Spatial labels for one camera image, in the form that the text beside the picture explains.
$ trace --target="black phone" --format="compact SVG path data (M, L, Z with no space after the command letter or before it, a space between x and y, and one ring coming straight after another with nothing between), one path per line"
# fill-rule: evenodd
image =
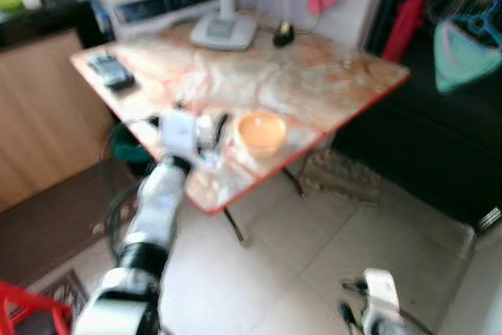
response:
M134 76L115 56L102 54L89 58L87 64L103 78L107 88L114 92L134 85Z

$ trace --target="marble table top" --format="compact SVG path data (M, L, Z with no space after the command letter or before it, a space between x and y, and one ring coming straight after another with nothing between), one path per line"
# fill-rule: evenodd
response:
M259 31L245 52L219 52L190 43L193 24L161 35L141 37L96 49L71 59L74 66L122 120L145 118L182 100L197 115L233 122L251 111L269 111L287 124L284 146L267 158L254 158L235 143L227 127L224 162L217 171L200 169L188 182L188 198L209 214L221 212L283 166L334 134L409 76L404 67L348 49L315 34L297 35L290 46L276 49L271 34ZM87 65L106 50L116 53L137 84L112 93ZM155 157L162 154L155 128L130 126Z

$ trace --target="metal table leg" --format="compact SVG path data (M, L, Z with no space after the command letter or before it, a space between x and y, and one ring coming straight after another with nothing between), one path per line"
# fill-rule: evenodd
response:
M305 198L305 190L302 187L300 180L296 178L293 173L291 173L287 168L282 168L282 172L293 182L296 191L298 191L298 195L301 196L302 198Z
M230 221L231 226L234 228L235 234L237 235L237 238L240 242L244 242L244 237L242 236L241 230L238 228L238 225L235 223L234 218L228 212L228 207L225 207L225 210L223 211L225 214L225 217Z

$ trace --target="orange bowl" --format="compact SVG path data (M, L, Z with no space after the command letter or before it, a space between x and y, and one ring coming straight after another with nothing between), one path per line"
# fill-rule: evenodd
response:
M236 122L237 141L252 155L273 155L286 142L286 123L272 113L250 113Z

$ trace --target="red chair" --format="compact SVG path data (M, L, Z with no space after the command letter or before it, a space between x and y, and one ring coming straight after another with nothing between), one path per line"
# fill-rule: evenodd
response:
M0 282L0 301L3 310L0 311L0 335L15 335L16 325L37 311L52 315L54 327L58 335L71 333L71 307L47 297L37 296L17 286ZM9 304L19 305L22 312L9 315Z

